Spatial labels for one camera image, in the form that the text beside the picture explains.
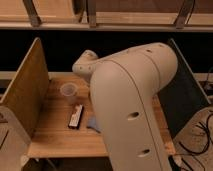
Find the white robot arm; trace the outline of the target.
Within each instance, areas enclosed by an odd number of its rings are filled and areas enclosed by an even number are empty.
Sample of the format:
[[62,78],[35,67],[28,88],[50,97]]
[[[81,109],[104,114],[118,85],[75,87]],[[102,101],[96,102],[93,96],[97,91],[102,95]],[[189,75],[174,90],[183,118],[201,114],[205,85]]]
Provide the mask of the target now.
[[99,58],[87,50],[72,70],[90,98],[114,171],[172,171],[152,99],[174,78],[176,54],[151,43]]

